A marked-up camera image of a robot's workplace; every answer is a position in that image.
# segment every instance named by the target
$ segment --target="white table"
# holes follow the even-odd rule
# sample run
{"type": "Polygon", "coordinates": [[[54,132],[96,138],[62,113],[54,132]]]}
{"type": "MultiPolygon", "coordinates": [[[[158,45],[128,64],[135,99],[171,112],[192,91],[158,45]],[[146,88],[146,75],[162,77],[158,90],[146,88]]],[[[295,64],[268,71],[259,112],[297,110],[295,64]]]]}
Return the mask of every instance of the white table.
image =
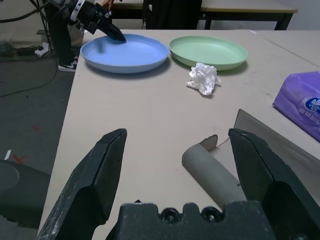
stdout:
{"type": "Polygon", "coordinates": [[[320,31],[257,31],[263,38],[320,67],[320,31]]]}
{"type": "MultiPolygon", "coordinates": [[[[216,88],[213,98],[187,88],[189,69],[171,57],[160,68],[135,76],[95,71],[80,57],[40,228],[74,167],[102,135],[118,128],[128,130],[121,177],[110,219],[96,229],[94,240],[106,238],[123,203],[139,199],[157,204],[159,211],[166,207],[181,211],[187,202],[195,202],[200,209],[217,206],[183,168],[182,154],[210,135],[218,134],[220,143],[227,139],[238,109],[320,156],[319,143],[272,107],[289,74],[318,71],[318,67],[249,30],[124,32],[165,44],[184,35],[220,37],[245,47],[249,57],[242,67],[219,73],[222,87],[216,88]]],[[[86,34],[84,41],[102,35],[99,31],[86,34]]]]}

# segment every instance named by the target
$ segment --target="cable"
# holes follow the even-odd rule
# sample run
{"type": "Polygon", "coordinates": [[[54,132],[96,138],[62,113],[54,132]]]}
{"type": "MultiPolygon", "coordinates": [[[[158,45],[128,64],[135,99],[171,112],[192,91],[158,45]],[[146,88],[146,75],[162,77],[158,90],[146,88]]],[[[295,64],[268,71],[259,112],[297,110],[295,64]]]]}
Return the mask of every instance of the cable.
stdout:
{"type": "Polygon", "coordinates": [[[45,4],[41,5],[38,9],[35,9],[35,10],[33,10],[25,15],[19,16],[19,17],[10,18],[10,19],[0,19],[0,24],[10,23],[10,22],[15,22],[15,21],[19,21],[22,19],[26,19],[26,18],[30,17],[31,15],[37,13],[40,9],[43,9],[48,4],[49,4],[49,2],[46,2],[45,4]]]}
{"type": "Polygon", "coordinates": [[[58,72],[58,58],[55,59],[55,73],[54,73],[53,77],[51,78],[51,80],[49,80],[49,81],[47,81],[47,82],[45,82],[45,83],[43,83],[43,84],[41,84],[39,86],[34,86],[34,87],[27,88],[27,89],[23,89],[23,90],[19,90],[19,91],[13,91],[13,92],[10,92],[10,93],[4,94],[4,95],[0,95],[0,99],[2,99],[4,97],[15,95],[15,94],[20,94],[20,93],[24,93],[24,92],[27,92],[27,91],[31,91],[31,90],[42,88],[42,87],[50,84],[56,78],[57,72],[58,72]]]}

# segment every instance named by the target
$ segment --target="tissue paper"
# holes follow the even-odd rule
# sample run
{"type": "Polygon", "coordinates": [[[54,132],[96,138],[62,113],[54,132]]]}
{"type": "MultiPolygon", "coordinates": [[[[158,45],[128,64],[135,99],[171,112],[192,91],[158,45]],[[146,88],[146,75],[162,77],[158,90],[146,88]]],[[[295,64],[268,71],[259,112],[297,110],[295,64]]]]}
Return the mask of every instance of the tissue paper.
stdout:
{"type": "Polygon", "coordinates": [[[203,95],[213,93],[216,84],[220,84],[221,80],[217,76],[217,69],[214,66],[209,66],[198,62],[195,67],[191,68],[189,73],[191,81],[186,83],[186,86],[193,89],[198,89],[203,95]]]}

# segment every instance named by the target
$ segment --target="tissue box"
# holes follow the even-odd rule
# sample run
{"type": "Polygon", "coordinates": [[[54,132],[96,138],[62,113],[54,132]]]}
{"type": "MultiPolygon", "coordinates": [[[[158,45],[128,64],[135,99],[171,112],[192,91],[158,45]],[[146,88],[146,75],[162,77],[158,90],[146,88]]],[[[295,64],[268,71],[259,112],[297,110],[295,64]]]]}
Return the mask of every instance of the tissue box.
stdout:
{"type": "Polygon", "coordinates": [[[320,142],[320,72],[289,75],[273,106],[320,142]]]}

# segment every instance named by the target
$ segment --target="sneaker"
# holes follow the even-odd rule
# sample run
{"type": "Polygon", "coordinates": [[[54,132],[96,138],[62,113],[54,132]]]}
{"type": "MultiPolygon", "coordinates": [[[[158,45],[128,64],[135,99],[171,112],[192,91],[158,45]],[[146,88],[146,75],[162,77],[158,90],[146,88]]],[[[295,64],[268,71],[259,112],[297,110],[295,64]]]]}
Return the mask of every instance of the sneaker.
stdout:
{"type": "Polygon", "coordinates": [[[75,72],[77,68],[77,64],[75,62],[71,63],[71,65],[59,64],[58,69],[62,72],[75,72]]]}
{"type": "Polygon", "coordinates": [[[78,60],[79,60],[79,58],[77,56],[75,56],[73,58],[73,63],[77,65],[78,64],[78,60]]]}

